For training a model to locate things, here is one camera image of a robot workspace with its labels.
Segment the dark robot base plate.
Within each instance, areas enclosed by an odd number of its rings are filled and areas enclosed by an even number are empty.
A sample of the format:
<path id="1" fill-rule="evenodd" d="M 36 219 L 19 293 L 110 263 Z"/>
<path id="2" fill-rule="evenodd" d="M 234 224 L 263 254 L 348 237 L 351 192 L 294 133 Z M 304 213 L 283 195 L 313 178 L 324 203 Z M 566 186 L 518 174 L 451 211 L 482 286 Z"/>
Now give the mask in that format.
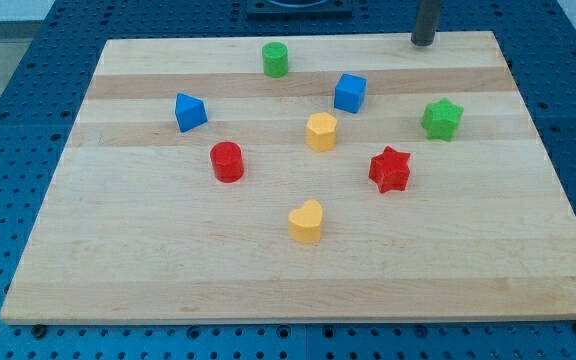
<path id="1" fill-rule="evenodd" d="M 303 18 L 341 15 L 353 12 L 352 0 L 245 0 L 246 16 L 256 18 Z"/>

